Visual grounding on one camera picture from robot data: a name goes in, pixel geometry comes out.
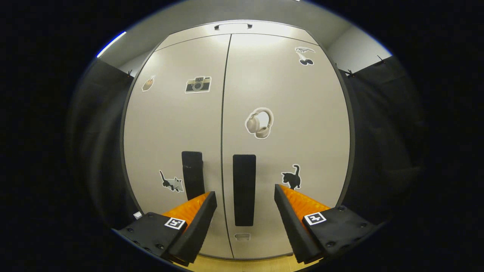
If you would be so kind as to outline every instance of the camera sticker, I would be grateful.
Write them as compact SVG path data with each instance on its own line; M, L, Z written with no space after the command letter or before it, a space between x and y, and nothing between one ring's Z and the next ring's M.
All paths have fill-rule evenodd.
M185 93L210 92L211 76L197 76L186 82Z
M149 89L151 89L151 87L153 86L154 84L154 75L150 77L150 79L146 80L145 84L143 85L143 87L141 87L141 90L142 91L147 91Z
M300 64L302 64L302 65L304 65L304 66L306 66L306 65L308 65L308 64L309 64L309 65L313 65L313 64L314 64L314 62L313 62L312 60L310 60L310 59L306 58L306 57L303 55L303 53L306 53L307 51L310 51L310 52L315 53L315 51L314 51L314 50L312 50L312 49L310 49L310 48L307 48L307 47L302 47L302 46L300 46L300 47L296 47L296 54L298 54L298 55L299 55L299 58L300 58L300 59L299 59L299 63L300 63Z

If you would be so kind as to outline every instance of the cat sticker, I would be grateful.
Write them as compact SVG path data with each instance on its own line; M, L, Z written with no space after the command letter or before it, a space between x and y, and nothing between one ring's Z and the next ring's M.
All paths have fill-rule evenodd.
M306 53L307 51L315 53L314 50L307 48L307 47L296 47L296 54L299 55L299 63L306 66L306 65L313 65L314 62L308 58L306 58L302 53Z
M288 184L289 188L292 190L301 189L301 177L299 176L299 165L292 165L296 169L295 173L291 172L283 172L282 175L282 183Z
M141 87L141 90L142 91L147 91L149 90L152 86L153 86L153 83L154 83L154 77L155 76L151 76L150 79L146 80L145 84L143 85L143 87Z
M161 175L161 179L163 180L163 184L162 184L163 187L170 189L172 192L178 192L178 193L183 192L182 180L177 179L177 177L175 177L172 180L167 180L163 176L163 172L161 170L160 170L160 175Z

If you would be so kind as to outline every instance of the black cat sticker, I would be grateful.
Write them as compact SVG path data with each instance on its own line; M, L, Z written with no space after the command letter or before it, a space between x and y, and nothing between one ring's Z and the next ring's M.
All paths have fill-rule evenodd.
M292 190L301 189L301 177L299 176L299 165L292 165L296 169L296 172L283 172L282 175L282 183L288 184L289 188Z
M163 180L163 186L165 188L170 189L172 192L178 192L178 193L183 192L182 180L177 179L177 177L175 177L172 180L167 180L163 176L163 172L161 170L160 170L160 175L161 175L161 179Z

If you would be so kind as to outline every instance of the black curtain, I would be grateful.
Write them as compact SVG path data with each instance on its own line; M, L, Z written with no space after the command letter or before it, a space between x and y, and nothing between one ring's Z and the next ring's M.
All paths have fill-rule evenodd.
M417 90L391 56L341 73L354 116L355 160L343 205L378 224L408 196L423 170L426 128Z
M132 76L95 60L77 86L67 120L67 155L77 187L116 229L133 222L138 211L120 151L122 111L132 82Z

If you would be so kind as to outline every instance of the cabinet door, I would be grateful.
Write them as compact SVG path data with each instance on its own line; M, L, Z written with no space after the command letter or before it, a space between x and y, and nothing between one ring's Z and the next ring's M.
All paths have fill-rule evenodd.
M205 191L215 191L217 209L200 253L232 258L222 201L220 157L229 39L230 35L204 37L152 54L129 98L124 156L129 182L141 209L161 214L187 201L182 152L201 152ZM153 82L145 85L153 76ZM209 91L186 93L187 82L200 76L211 77ZM167 186L160 170L169 181L165 182ZM175 177L182 180L180 187Z
M314 51L301 53L311 60L304 61L306 65L295 50L300 46ZM274 117L265 139L256 138L245 127L246 119L259 107L270 109ZM291 253L274 202L274 185L282 184L282 173L294 173L293 165L298 164L301 188L296 190L334 207L348 167L346 102L336 72L319 46L278 36L232 35L222 147L227 225L234 257ZM253 226L235 225L234 194L238 192L234 191L233 178L241 179L240 171L233 171L235 154L256 157ZM250 239L237 239L238 233L250 233Z

